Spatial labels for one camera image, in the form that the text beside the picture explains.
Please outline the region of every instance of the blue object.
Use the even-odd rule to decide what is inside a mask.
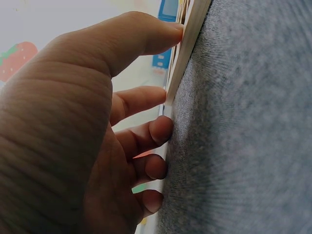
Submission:
[[[166,22],[175,22],[177,9],[179,6],[178,0],[162,0],[158,19]],[[171,49],[153,56],[153,67],[168,69],[171,56]]]

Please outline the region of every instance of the gray felt surface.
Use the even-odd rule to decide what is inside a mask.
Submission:
[[[312,233],[312,0],[213,0],[173,119],[159,234]]]

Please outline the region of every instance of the strawberry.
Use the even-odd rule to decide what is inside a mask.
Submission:
[[[33,43],[23,42],[11,47],[0,56],[0,80],[6,82],[25,63],[32,59],[38,50]]]

